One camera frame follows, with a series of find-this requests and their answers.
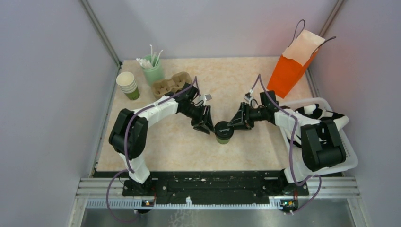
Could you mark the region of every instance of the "gray wall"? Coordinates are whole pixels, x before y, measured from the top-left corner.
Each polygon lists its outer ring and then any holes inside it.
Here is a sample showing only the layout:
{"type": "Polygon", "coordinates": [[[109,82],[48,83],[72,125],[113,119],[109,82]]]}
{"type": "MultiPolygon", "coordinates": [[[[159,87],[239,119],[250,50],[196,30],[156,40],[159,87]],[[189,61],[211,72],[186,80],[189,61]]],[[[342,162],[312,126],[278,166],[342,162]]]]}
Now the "gray wall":
{"type": "Polygon", "coordinates": [[[66,226],[117,67],[78,0],[0,1],[0,226],[66,226]]]}
{"type": "Polygon", "coordinates": [[[319,33],[335,0],[89,0],[121,59],[272,56],[295,25],[319,33]]]}
{"type": "Polygon", "coordinates": [[[401,1],[347,1],[312,65],[324,98],[347,114],[355,175],[374,226],[399,226],[401,1]]]}

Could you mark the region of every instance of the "orange paper bag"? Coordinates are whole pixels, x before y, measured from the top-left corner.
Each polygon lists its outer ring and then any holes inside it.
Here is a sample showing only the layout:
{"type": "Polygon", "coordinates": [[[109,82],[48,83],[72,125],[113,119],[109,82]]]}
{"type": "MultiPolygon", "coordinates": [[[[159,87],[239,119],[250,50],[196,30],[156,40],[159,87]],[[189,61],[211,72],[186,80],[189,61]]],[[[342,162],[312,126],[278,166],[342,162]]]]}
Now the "orange paper bag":
{"type": "Polygon", "coordinates": [[[293,39],[289,47],[280,56],[267,89],[274,90],[276,95],[284,98],[301,79],[321,45],[334,38],[325,40],[310,31],[302,29],[298,37],[293,39]]]}

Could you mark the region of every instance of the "black metal base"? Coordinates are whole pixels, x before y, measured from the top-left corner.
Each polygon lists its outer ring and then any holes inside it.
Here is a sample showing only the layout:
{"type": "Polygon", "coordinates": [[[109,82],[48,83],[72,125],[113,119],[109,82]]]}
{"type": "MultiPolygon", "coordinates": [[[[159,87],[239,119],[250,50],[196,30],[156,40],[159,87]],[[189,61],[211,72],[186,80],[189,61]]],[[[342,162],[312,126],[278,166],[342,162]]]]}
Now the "black metal base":
{"type": "MultiPolygon", "coordinates": [[[[94,177],[112,177],[111,172],[96,172],[94,177]]],[[[123,196],[157,196],[158,204],[266,204],[269,196],[308,195],[303,187],[283,183],[280,171],[150,172],[144,184],[124,182],[123,196]]]]}

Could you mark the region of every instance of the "white paper bag top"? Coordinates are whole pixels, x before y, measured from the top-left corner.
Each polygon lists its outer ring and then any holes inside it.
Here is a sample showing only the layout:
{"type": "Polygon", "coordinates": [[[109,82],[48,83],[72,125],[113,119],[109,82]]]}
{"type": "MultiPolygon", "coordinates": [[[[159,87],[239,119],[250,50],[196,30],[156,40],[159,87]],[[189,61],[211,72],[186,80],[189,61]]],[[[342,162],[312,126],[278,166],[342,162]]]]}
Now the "white paper bag top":
{"type": "Polygon", "coordinates": [[[302,66],[311,58],[311,54],[325,41],[324,38],[303,30],[291,45],[283,52],[283,56],[294,59],[302,66]]]}

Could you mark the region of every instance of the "black cup lid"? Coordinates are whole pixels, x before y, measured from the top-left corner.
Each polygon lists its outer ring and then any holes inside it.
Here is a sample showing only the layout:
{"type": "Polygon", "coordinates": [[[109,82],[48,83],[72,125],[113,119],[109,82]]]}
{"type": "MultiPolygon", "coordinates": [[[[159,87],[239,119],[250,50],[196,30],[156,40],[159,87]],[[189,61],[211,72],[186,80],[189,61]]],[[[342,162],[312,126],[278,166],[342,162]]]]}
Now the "black cup lid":
{"type": "Polygon", "coordinates": [[[234,129],[228,127],[228,122],[218,122],[215,126],[215,135],[221,140],[228,140],[234,134],[234,129]]]}

